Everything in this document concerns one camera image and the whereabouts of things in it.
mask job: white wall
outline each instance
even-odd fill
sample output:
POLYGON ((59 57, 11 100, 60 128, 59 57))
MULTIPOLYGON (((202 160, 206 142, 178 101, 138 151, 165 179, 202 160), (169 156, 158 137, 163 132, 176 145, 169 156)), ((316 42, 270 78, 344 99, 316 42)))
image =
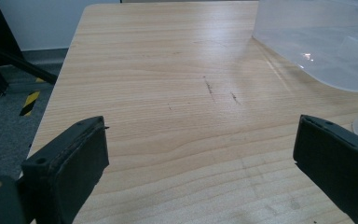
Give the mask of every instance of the white wall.
POLYGON ((119 0, 0 0, 21 50, 69 48, 83 9, 119 0))

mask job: floor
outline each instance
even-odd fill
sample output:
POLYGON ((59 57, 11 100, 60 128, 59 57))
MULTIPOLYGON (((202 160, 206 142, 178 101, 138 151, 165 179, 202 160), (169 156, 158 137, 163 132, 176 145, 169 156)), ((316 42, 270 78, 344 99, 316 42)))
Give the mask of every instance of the floor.
MULTIPOLYGON (((58 75, 67 49, 23 52, 30 63, 58 75)), ((43 117, 53 86, 35 84, 36 78, 11 65, 0 67, 9 88, 0 95, 0 175, 17 179, 21 174, 21 162, 27 158, 40 120, 43 117), (29 116, 20 116, 28 95, 39 90, 29 116)))

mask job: wood grain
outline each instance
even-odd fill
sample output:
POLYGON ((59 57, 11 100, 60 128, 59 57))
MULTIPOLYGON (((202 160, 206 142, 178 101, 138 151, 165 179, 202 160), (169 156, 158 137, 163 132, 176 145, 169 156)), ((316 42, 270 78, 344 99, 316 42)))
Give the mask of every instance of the wood grain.
POLYGON ((292 153, 301 114, 350 129, 358 93, 252 39, 256 9, 85 10, 32 149, 105 117, 110 166, 76 223, 351 223, 292 153))

